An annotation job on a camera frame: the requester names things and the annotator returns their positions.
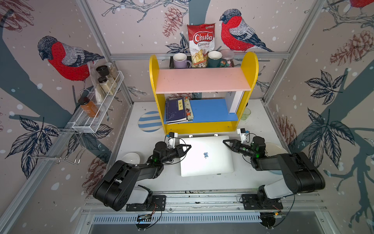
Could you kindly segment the silver laptop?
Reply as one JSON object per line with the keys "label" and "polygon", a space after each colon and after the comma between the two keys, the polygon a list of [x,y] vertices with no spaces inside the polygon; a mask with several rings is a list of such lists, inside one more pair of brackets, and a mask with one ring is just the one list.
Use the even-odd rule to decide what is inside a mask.
{"label": "silver laptop", "polygon": [[184,138],[191,148],[180,163],[181,176],[205,176],[234,172],[231,150],[223,141],[229,136]]}

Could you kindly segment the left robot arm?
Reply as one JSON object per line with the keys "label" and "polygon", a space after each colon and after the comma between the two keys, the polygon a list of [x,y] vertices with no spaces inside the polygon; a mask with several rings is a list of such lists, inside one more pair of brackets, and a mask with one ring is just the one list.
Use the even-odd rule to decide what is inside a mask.
{"label": "left robot arm", "polygon": [[152,190],[135,184],[159,177],[167,162],[181,159],[191,148],[189,144],[168,148],[165,142],[160,141],[144,164],[129,164],[118,160],[96,185],[93,197],[115,211],[120,211],[123,207],[126,211],[163,211],[165,208],[161,205],[162,199],[154,199]]}

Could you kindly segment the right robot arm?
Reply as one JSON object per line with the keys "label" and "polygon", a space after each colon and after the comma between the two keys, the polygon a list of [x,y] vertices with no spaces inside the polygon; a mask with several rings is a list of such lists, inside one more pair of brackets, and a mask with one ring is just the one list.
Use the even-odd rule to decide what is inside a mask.
{"label": "right robot arm", "polygon": [[325,179],[303,152],[267,156],[265,139],[260,136],[255,136],[250,145],[236,139],[223,140],[223,144],[231,151],[249,157],[256,171],[281,171],[282,179],[259,187],[260,201],[274,201],[325,188]]}

